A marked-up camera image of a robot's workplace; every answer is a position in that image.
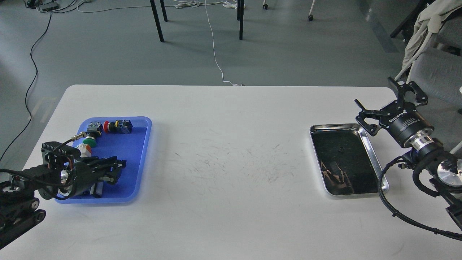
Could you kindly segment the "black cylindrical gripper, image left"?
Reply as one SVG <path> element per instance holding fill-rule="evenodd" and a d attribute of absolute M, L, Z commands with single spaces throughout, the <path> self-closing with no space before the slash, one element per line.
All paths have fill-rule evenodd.
<path fill-rule="evenodd" d="M 110 185 L 115 185 L 122 174 L 122 170 L 105 168 L 125 168 L 126 163 L 126 160 L 119 160 L 116 155 L 109 158 L 95 159 L 89 163 L 77 162 L 73 171 L 76 176 L 73 185 L 69 186 L 64 193 L 59 191 L 58 197 L 80 195 L 97 182 L 107 182 Z"/>

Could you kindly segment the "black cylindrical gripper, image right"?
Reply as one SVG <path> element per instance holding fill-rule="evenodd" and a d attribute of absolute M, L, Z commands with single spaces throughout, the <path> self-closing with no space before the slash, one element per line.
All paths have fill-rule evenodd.
<path fill-rule="evenodd" d="M 414 81 L 406 83 L 388 77 L 388 82 L 393 85 L 392 90 L 397 100 L 377 111 L 365 109 L 361 102 L 355 99 L 356 105 L 360 108 L 355 119 L 369 135 L 375 136 L 381 128 L 384 128 L 400 147 L 409 148 L 411 147 L 409 138 L 412 135 L 421 130 L 431 134 L 434 130 L 434 127 L 416 110 L 417 107 L 428 104 L 428 97 Z M 413 93 L 414 101 L 406 99 L 408 92 Z M 366 123 L 366 118 L 379 120 L 379 125 Z"/>

